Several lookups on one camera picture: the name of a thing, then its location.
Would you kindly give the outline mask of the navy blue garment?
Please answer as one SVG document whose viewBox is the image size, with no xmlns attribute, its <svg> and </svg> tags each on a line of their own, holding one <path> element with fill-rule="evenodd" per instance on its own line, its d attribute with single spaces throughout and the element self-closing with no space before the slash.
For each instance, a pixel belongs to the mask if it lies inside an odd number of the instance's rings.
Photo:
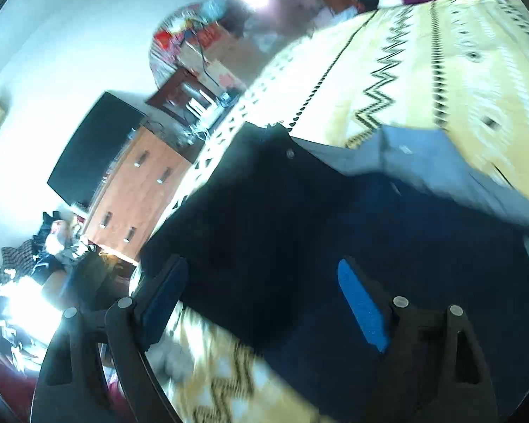
<svg viewBox="0 0 529 423">
<path fill-rule="evenodd" d="M 340 174 L 281 126 L 242 127 L 143 246 L 143 273 L 173 255 L 189 268 L 182 303 L 338 421 L 363 415 L 382 356 L 340 287 L 345 259 L 417 307 L 467 311 L 500 415 L 529 392 L 529 228 L 379 173 Z"/>
</svg>

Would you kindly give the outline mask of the white wifi router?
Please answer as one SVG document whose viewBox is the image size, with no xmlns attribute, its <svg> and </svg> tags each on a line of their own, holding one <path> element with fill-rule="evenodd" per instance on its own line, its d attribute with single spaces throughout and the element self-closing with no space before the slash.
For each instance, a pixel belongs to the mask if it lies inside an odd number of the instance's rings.
<svg viewBox="0 0 529 423">
<path fill-rule="evenodd" d="M 185 107 L 198 119 L 217 116 L 225 109 L 216 97 L 210 97 L 203 90 L 191 89 L 187 91 L 187 94 L 190 98 Z"/>
</svg>

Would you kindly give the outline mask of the stacked cardboard boxes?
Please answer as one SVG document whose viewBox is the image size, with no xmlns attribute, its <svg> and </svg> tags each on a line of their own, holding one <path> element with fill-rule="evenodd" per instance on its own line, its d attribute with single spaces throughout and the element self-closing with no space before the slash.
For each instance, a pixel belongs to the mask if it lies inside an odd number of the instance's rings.
<svg viewBox="0 0 529 423">
<path fill-rule="evenodd" d="M 249 14 L 233 0 L 205 0 L 170 13 L 156 28 L 149 52 L 154 83 L 184 68 L 214 94 L 244 90 L 267 63 L 245 33 Z"/>
</svg>

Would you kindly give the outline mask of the wooden dresser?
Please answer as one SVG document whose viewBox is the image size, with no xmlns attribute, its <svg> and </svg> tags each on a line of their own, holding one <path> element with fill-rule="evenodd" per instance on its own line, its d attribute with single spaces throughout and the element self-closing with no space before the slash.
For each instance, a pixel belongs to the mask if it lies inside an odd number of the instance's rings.
<svg viewBox="0 0 529 423">
<path fill-rule="evenodd" d="M 100 189 L 86 239 L 135 264 L 191 163 L 141 126 Z"/>
</svg>

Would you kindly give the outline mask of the black television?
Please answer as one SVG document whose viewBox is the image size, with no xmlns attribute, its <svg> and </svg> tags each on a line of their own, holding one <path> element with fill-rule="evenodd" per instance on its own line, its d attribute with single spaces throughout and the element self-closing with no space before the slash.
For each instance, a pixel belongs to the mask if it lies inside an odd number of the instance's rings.
<svg viewBox="0 0 529 423">
<path fill-rule="evenodd" d="M 66 204 L 90 207 L 103 176 L 144 117 L 113 94 L 102 94 L 61 153 L 48 186 Z"/>
</svg>

